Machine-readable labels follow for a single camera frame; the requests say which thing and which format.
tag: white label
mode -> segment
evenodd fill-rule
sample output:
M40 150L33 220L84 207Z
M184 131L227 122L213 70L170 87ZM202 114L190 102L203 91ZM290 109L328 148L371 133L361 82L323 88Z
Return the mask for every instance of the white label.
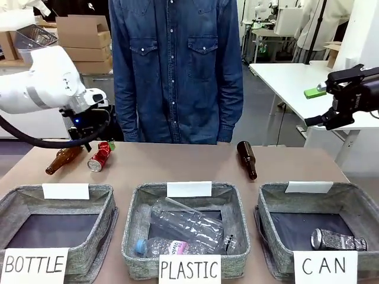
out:
M8 248L1 284L63 284L68 248Z
M45 199L89 200L88 183L43 183Z
M212 196L212 182L168 182L167 197Z
M296 284L356 284L357 251L294 251Z
M328 193L333 182L289 182L286 193Z
M183 254L187 245L188 244L185 241L173 241L168 249L170 254Z
M221 256L168 255L159 256L159 284L221 284Z

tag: blue bottle cap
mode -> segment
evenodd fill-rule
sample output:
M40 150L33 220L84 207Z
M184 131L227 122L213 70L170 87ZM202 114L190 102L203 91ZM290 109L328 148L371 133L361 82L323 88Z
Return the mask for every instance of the blue bottle cap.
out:
M136 244L136 253L144 254L146 252L146 240L138 240Z

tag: denim shirt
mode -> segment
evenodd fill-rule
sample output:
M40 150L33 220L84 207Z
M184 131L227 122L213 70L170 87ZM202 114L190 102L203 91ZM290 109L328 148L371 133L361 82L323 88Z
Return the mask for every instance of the denim shirt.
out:
M110 0L125 141L230 142L242 114L236 0Z

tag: person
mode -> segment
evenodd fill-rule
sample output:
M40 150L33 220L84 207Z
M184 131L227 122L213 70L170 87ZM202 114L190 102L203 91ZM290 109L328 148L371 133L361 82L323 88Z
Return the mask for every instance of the person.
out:
M297 45L292 60L293 63L305 63L307 59L323 1L308 0L304 7L300 26L295 33ZM354 0L327 0L323 20L310 60L323 60L326 43L333 40L339 24L349 20L353 4Z
M236 0L110 0L115 109L130 142L217 144L242 114Z

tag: clear plastic bottle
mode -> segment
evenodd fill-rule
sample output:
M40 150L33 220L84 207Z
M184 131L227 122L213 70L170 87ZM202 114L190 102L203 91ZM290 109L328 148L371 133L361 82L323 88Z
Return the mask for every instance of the clear plastic bottle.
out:
M143 257L159 257L160 254L206 254L207 250L201 244L151 238L150 240L138 240L136 253Z
M224 254L231 238L224 241L223 224L171 198L159 198L152 206L151 223L169 231L173 238L200 243L210 254Z

